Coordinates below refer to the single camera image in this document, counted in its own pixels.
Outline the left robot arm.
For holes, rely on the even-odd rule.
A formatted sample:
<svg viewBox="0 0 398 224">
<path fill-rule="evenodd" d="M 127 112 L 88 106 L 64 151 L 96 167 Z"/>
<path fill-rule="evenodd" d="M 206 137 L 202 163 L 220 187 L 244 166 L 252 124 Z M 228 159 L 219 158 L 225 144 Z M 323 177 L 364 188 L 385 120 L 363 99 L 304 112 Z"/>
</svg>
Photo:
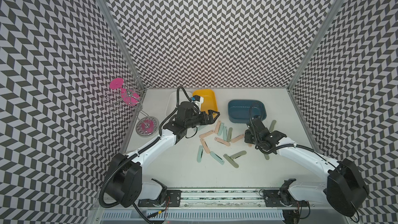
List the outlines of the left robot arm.
<svg viewBox="0 0 398 224">
<path fill-rule="evenodd" d="M 137 200 L 150 200 L 155 204 L 164 202 L 167 187 L 154 178 L 147 180 L 145 171 L 158 156 L 183 139 L 188 129 L 216 122 L 220 113 L 203 111 L 203 103 L 203 98 L 198 95 L 177 101 L 175 109 L 159 124 L 155 138 L 135 151 L 113 157 L 98 196 L 101 207 L 111 208 L 119 204 L 129 207 Z"/>
</svg>

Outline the pink fruit knife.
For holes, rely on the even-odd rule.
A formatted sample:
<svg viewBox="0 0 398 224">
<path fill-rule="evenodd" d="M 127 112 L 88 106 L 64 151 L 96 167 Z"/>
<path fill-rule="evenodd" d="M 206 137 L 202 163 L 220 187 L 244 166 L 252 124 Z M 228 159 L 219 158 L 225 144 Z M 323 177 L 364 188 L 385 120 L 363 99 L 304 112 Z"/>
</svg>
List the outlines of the pink fruit knife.
<svg viewBox="0 0 398 224">
<path fill-rule="evenodd" d="M 220 130 L 221 123 L 222 123 L 222 122 L 221 122 L 220 120 L 217 121 L 217 124 L 216 124 L 216 127 L 215 127 L 215 133 L 216 133 L 216 134 L 218 134 L 218 132 L 219 132 L 219 130 Z"/>
<path fill-rule="evenodd" d="M 226 145 L 226 146 L 231 146 L 231 144 L 229 143 L 229 142 L 227 142 L 227 141 L 225 141 L 225 140 L 223 140 L 223 139 L 221 139 L 221 138 L 214 138 L 214 140 L 216 141 L 216 142 L 218 142 L 218 143 L 220 143 L 220 144 L 224 144 L 224 145 Z"/>
<path fill-rule="evenodd" d="M 201 135 L 199 136 L 199 138 L 200 138 L 200 139 L 204 139 L 204 138 L 206 138 L 206 137 L 208 137 L 208 136 L 210 136 L 210 135 L 213 135 L 214 133 L 215 133 L 214 130 L 210 130 L 210 131 L 208 131 L 208 132 L 206 132 L 206 133 L 201 134 Z"/>
<path fill-rule="evenodd" d="M 204 139 L 200 139 L 200 141 L 201 141 L 201 144 L 202 144 L 202 146 L 203 146 L 203 148 L 204 148 L 204 151 L 205 151 L 207 154 L 210 154 L 210 149 L 209 149 L 209 147 L 208 147 L 206 141 L 205 141 Z"/>
<path fill-rule="evenodd" d="M 230 140 L 230 143 L 236 143 L 236 142 L 238 142 L 238 141 L 244 139 L 244 137 L 245 137 L 245 135 L 244 135 L 244 134 L 241 134 L 241 135 L 239 135 L 239 136 L 237 136 L 237 137 L 231 139 L 231 140 Z"/>
</svg>

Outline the olive fruit knife far right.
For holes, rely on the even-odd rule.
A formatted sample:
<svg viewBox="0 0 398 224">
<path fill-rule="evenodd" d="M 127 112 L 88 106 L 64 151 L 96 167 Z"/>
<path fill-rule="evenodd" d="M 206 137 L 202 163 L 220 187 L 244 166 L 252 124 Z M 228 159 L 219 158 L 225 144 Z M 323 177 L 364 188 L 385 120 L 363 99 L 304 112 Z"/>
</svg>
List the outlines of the olive fruit knife far right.
<svg viewBox="0 0 398 224">
<path fill-rule="evenodd" d="M 270 131 L 271 133 L 275 130 L 275 125 L 276 125 L 276 123 L 277 123 L 276 120 L 273 120 L 273 121 L 271 122 L 271 125 L 270 125 L 270 127 L 269 127 L 269 131 Z"/>
</svg>

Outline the mint fruit knife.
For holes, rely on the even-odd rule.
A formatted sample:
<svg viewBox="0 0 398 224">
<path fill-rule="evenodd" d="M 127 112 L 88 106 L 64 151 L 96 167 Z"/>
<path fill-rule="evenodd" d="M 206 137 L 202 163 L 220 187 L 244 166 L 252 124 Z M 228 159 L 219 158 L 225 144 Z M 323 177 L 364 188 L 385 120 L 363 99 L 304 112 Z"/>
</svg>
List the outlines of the mint fruit knife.
<svg viewBox="0 0 398 224">
<path fill-rule="evenodd" d="M 201 126 L 197 127 L 197 130 L 199 131 L 199 130 L 202 130 L 203 128 L 205 128 L 205 126 L 201 125 Z"/>
<path fill-rule="evenodd" d="M 222 123 L 220 124 L 220 127 L 219 127 L 219 130 L 218 130 L 217 135 L 218 135 L 218 136 L 221 136 L 221 135 L 223 134 L 223 130 L 224 130 L 224 123 L 222 122 Z"/>
<path fill-rule="evenodd" d="M 202 145 L 200 145 L 199 149 L 198 149 L 198 154 L 197 154 L 197 163 L 201 163 L 203 153 L 204 153 L 204 147 Z"/>
<path fill-rule="evenodd" d="M 224 165 L 225 161 L 219 157 L 215 152 L 211 151 L 210 156 L 215 159 L 219 164 Z"/>
<path fill-rule="evenodd" d="M 224 141 L 228 140 L 228 128 L 226 126 L 223 127 L 222 136 Z"/>
</svg>

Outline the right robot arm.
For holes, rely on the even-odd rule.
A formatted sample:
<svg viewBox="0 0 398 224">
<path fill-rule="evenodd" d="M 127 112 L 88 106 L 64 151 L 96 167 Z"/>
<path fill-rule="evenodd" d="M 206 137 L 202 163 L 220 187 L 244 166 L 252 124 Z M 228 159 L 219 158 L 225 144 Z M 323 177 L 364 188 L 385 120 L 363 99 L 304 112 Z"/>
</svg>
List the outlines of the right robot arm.
<svg viewBox="0 0 398 224">
<path fill-rule="evenodd" d="M 357 216 L 370 191 L 356 164 L 349 159 L 338 161 L 324 156 L 279 131 L 269 131 L 262 117 L 252 113 L 259 105 L 259 101 L 254 101 L 249 108 L 245 140 L 254 144 L 264 155 L 276 154 L 288 158 L 320 179 L 316 182 L 295 178 L 286 180 L 278 191 L 280 203 L 291 206 L 296 202 L 318 202 L 329 204 L 344 216 Z"/>
</svg>

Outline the olive fruit knife upper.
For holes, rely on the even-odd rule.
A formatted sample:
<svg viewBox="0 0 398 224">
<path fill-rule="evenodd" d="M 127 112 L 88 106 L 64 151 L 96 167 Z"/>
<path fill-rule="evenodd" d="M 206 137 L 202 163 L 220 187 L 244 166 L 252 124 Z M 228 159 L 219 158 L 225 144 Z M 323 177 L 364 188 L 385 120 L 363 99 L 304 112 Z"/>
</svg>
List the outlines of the olive fruit knife upper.
<svg viewBox="0 0 398 224">
<path fill-rule="evenodd" d="M 228 128 L 228 131 L 227 131 L 227 139 L 226 139 L 227 142 L 231 142 L 231 139 L 232 139 L 232 132 L 233 132 L 233 128 Z"/>
</svg>

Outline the yellow storage box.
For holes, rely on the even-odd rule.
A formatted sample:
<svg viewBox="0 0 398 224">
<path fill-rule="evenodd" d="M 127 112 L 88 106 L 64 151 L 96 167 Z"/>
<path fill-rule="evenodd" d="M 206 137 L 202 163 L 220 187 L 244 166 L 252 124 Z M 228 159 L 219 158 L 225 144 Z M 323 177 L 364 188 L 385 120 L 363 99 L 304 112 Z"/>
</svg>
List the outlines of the yellow storage box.
<svg viewBox="0 0 398 224">
<path fill-rule="evenodd" d="M 218 111 L 217 100 L 214 91 L 211 89 L 200 89 L 193 92 L 193 95 L 198 95 L 204 99 L 201 104 L 201 111 L 208 113 L 209 110 Z"/>
</svg>

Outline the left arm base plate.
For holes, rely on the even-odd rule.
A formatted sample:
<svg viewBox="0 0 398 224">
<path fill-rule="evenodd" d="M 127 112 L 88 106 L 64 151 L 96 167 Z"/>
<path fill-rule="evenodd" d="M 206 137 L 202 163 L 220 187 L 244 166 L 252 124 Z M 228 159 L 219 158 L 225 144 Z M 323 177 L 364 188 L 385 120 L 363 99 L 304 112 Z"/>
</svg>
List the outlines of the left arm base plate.
<svg viewBox="0 0 398 224">
<path fill-rule="evenodd" d="M 168 207 L 180 207 L 181 201 L 181 190 L 166 190 L 161 193 L 161 195 L 156 200 L 142 199 L 139 200 L 139 207 L 158 207 L 166 208 Z"/>
</svg>

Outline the dark teal storage box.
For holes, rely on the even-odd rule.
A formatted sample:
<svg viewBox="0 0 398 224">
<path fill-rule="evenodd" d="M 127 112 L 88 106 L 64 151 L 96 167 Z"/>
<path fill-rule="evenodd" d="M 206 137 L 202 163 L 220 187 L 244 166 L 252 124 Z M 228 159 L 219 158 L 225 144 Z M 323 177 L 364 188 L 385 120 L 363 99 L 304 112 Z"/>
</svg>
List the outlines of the dark teal storage box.
<svg viewBox="0 0 398 224">
<path fill-rule="evenodd" d="M 231 100 L 228 103 L 228 116 L 232 123 L 248 123 L 249 122 L 249 112 L 252 108 L 252 117 L 260 116 L 261 120 L 265 120 L 267 113 L 265 106 L 262 102 L 256 100 Z"/>
</svg>

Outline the mint fruit knife far left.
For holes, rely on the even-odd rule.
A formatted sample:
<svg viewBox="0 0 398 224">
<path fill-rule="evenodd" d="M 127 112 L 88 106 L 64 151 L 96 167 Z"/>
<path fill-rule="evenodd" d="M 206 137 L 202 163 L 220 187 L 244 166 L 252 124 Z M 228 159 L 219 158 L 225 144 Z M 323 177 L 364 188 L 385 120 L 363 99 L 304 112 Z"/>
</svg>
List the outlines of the mint fruit knife far left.
<svg viewBox="0 0 398 224">
<path fill-rule="evenodd" d="M 205 128 L 205 126 L 201 125 L 201 126 L 197 127 L 197 130 L 199 131 L 199 130 L 202 130 L 203 128 Z"/>
</svg>

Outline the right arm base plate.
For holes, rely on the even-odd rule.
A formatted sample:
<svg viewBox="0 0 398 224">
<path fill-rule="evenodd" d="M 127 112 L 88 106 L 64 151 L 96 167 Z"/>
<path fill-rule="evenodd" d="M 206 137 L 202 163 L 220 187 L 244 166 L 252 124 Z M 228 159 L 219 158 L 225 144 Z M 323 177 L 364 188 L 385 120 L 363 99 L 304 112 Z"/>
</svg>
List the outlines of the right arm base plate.
<svg viewBox="0 0 398 224">
<path fill-rule="evenodd" d="M 306 201 L 294 200 L 287 190 L 261 189 L 259 195 L 267 207 L 308 207 Z"/>
</svg>

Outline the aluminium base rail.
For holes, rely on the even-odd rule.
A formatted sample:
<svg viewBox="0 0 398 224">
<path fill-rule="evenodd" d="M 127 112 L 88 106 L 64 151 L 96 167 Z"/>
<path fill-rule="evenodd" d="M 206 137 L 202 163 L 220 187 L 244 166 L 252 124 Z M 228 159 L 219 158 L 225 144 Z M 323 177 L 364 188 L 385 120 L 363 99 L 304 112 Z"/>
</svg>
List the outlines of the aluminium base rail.
<svg viewBox="0 0 398 224">
<path fill-rule="evenodd" d="M 288 188 L 266 188 L 266 189 L 279 189 L 287 190 Z M 210 208 L 227 208 L 227 207 L 267 207 L 264 203 L 263 198 L 259 195 L 261 189 L 256 188 L 167 188 L 166 190 L 181 190 L 181 201 L 180 208 L 185 207 L 210 207 Z M 147 197 L 141 197 L 141 199 L 135 200 L 135 204 L 138 206 L 139 200 L 148 199 Z M 313 209 L 333 209 L 326 199 L 324 200 L 297 200 L 306 201 L 308 207 Z M 165 209 L 158 207 L 141 207 L 141 208 L 153 208 L 153 209 Z M 293 209 L 296 207 L 268 207 L 268 208 L 283 208 Z"/>
</svg>

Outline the mint fruit knife lower left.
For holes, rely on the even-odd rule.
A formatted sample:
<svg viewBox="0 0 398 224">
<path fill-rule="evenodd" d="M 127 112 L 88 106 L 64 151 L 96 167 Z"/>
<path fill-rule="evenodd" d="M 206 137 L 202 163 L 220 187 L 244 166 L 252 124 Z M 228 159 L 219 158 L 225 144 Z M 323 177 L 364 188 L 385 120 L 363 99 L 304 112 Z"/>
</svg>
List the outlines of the mint fruit knife lower left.
<svg viewBox="0 0 398 224">
<path fill-rule="evenodd" d="M 204 153 L 204 147 L 202 145 L 200 145 L 199 149 L 198 149 L 198 154 L 197 154 L 197 163 L 201 163 L 203 153 Z"/>
</svg>

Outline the olive fruit knife angled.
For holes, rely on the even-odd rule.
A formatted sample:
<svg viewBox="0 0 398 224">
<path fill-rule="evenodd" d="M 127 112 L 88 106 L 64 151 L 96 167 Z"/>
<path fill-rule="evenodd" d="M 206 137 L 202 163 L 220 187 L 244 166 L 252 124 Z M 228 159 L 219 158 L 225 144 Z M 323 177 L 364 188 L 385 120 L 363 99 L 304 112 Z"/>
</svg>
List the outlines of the olive fruit knife angled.
<svg viewBox="0 0 398 224">
<path fill-rule="evenodd" d="M 243 151 L 237 152 L 237 153 L 235 153 L 235 154 L 229 156 L 229 158 L 230 158 L 232 161 L 234 161 L 235 159 L 237 159 L 237 158 L 239 158 L 239 157 L 241 157 L 241 156 L 244 156 L 244 155 L 246 155 L 246 154 L 247 154 L 247 151 L 243 150 Z"/>
</svg>

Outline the mint fruit knife upper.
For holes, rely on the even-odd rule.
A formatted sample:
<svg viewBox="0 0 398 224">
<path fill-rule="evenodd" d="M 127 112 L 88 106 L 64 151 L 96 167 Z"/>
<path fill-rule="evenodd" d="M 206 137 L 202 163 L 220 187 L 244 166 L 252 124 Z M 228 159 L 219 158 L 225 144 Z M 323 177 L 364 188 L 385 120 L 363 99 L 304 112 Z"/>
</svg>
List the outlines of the mint fruit knife upper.
<svg viewBox="0 0 398 224">
<path fill-rule="evenodd" d="M 217 135 L 218 135 L 218 136 L 221 136 L 221 135 L 223 134 L 223 130 L 224 130 L 224 123 L 222 122 L 222 123 L 220 124 L 220 127 L 219 127 L 219 130 L 218 130 Z"/>
</svg>

